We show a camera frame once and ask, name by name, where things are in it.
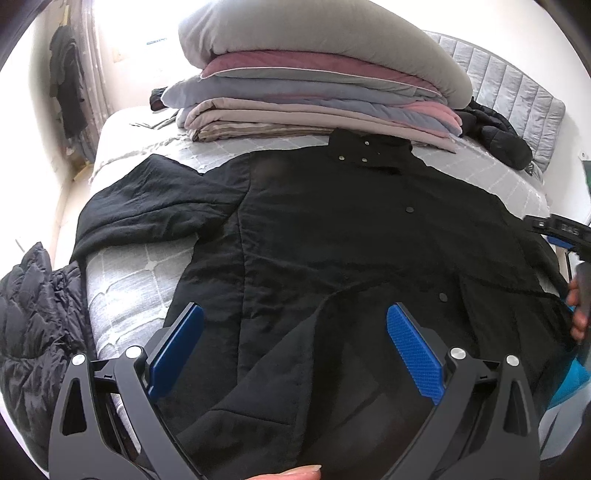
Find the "right hand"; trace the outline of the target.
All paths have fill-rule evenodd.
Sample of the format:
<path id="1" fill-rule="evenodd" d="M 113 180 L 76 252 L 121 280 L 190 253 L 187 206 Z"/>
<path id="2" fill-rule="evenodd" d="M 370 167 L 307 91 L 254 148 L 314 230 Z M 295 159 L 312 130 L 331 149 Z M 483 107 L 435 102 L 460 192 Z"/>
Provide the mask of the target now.
<path id="1" fill-rule="evenodd" d="M 578 277 L 575 276 L 569 283 L 569 291 L 566 298 L 567 305 L 574 308 L 571 325 L 571 336 L 577 343 L 582 343 L 589 326 L 588 315 L 584 313 L 580 300 L 580 287 Z"/>

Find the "left hand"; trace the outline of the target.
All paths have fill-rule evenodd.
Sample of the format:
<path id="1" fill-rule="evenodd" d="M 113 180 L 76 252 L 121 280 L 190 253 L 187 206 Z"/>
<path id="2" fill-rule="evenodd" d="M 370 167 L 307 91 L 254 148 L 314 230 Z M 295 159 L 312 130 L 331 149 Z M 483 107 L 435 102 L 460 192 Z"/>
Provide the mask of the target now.
<path id="1" fill-rule="evenodd" d="M 300 466 L 280 473 L 267 473 L 250 477 L 247 480 L 320 480 L 321 465 Z"/>

